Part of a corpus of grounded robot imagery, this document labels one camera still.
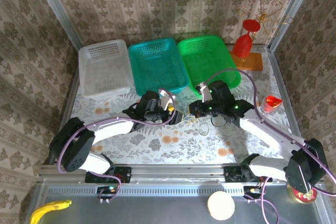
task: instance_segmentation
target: floral tablecloth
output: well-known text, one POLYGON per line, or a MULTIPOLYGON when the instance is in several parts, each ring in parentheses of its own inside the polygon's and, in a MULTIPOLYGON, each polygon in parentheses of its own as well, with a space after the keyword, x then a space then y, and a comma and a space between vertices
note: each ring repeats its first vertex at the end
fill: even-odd
MULTIPOLYGON (((256 82, 259 101, 267 92, 279 94, 266 47, 254 46, 252 52, 263 56, 264 70, 247 72, 256 82)), ((237 99, 252 103, 253 89, 246 77, 242 76, 240 85, 232 93, 237 99)), ((78 92, 71 117, 77 116, 86 123, 94 122, 121 113, 139 99, 134 87, 128 94, 101 101, 86 99, 78 92)), ((197 97, 188 87, 177 95, 177 109, 186 111, 195 100, 197 97)), ((283 105, 267 116, 284 129, 290 129, 283 105)), ((117 164, 240 163, 251 153, 280 157, 278 150, 252 134, 233 124, 221 126, 225 121, 220 117, 213 121, 219 127, 212 126, 209 116, 199 122, 184 121, 174 126, 145 126, 136 132, 105 139, 91 150, 106 154, 117 164)))

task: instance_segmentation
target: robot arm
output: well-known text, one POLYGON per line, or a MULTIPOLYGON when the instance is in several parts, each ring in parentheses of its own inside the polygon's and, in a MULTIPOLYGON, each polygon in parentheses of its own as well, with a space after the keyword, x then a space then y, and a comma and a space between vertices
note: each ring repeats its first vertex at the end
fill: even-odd
POLYGON ((221 115, 227 122, 234 123, 237 127, 280 150, 283 159, 251 154, 242 162, 244 164, 241 166, 242 174, 252 173, 254 178, 267 176, 285 180, 302 193, 307 193, 325 175, 325 171, 294 144, 295 141, 306 146, 324 164, 327 164, 323 147, 316 139, 306 141, 284 131, 267 118, 263 116, 260 118, 252 104, 245 100, 235 100, 223 81, 212 82, 209 86, 201 83, 197 86, 197 90, 202 95, 202 100, 189 105, 190 113, 196 118, 221 115))
MULTIPOLYGON (((156 92, 147 91, 141 97, 139 103, 131 105, 128 109, 123 110, 121 114, 108 119, 110 122, 104 124, 90 124, 90 126, 85 127, 84 123, 78 118, 71 118, 54 137, 49 149, 55 156, 60 156, 69 138, 77 130, 85 127, 84 130, 78 133, 76 140, 73 140, 67 147, 61 164, 67 172, 83 169, 88 172, 103 174, 109 170, 111 164, 105 158, 91 152, 92 145, 115 135, 139 130, 144 126, 144 124, 129 121, 127 118, 141 122, 167 121, 174 110, 171 106, 172 99, 164 90, 161 90, 160 95, 161 97, 156 92)), ((175 111, 175 116, 169 121, 168 125, 177 124, 182 119, 183 114, 175 111)))

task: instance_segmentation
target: patterned wallpaper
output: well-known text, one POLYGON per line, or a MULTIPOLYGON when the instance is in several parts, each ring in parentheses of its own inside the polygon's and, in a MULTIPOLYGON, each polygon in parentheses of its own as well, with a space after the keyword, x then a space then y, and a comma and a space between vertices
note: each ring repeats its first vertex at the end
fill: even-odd
MULTIPOLYGON (((263 0, 263 11, 271 12, 271 2, 263 0)), ((290 0, 279 0, 285 7, 290 0)), ((128 44, 158 37, 175 39, 215 34, 234 43, 242 34, 242 21, 236 7, 248 0, 61 0, 84 45, 121 38, 128 44)), ((274 20, 283 15, 283 8, 274 20)), ((274 23, 267 23, 272 30, 274 23)), ((270 37, 260 32, 256 44, 267 44, 270 37)))
POLYGON ((0 223, 24 218, 76 67, 46 0, 0 0, 0 223))
POLYGON ((304 0, 276 57, 302 135, 323 143, 335 174, 336 0, 304 0))

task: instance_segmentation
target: yellow banana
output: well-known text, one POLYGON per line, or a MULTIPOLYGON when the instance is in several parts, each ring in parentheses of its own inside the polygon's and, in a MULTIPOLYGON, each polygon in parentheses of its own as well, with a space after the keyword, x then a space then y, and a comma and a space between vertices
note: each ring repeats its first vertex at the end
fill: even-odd
POLYGON ((38 224, 39 220, 45 215, 47 212, 54 210, 62 210, 68 208, 71 205, 72 201, 67 200, 59 200, 47 203, 39 208, 37 208, 30 217, 30 224, 38 224))

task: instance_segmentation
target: gold wire sculpture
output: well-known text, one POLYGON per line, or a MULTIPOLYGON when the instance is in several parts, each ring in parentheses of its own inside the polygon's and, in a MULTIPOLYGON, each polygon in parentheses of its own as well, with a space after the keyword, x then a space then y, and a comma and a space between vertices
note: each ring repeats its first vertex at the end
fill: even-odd
MULTIPOLYGON (((248 0, 250 3, 254 4, 256 2, 256 0, 248 0)), ((277 23, 277 24, 285 24, 285 25, 288 25, 288 24, 291 24, 293 22, 293 17, 291 16, 288 16, 288 15, 285 15, 282 20, 283 22, 278 22, 278 21, 274 21, 274 20, 271 20, 269 17, 274 15, 275 13, 277 13, 278 11, 280 11, 284 5, 282 4, 282 2, 276 0, 276 1, 272 1, 271 2, 271 5, 276 7, 277 9, 272 12, 271 14, 267 14, 266 12, 263 12, 263 6, 262 6, 262 0, 259 0, 260 2, 260 13, 253 13, 251 12, 246 6, 244 5, 240 5, 240 6, 237 6, 236 7, 236 12, 240 15, 246 15, 248 11, 249 13, 253 14, 256 16, 256 21, 258 21, 260 24, 262 24, 265 32, 271 36, 271 37, 277 37, 279 35, 279 31, 277 28, 273 28, 272 29, 272 34, 269 33, 265 27, 265 22, 272 22, 272 23, 277 23)))

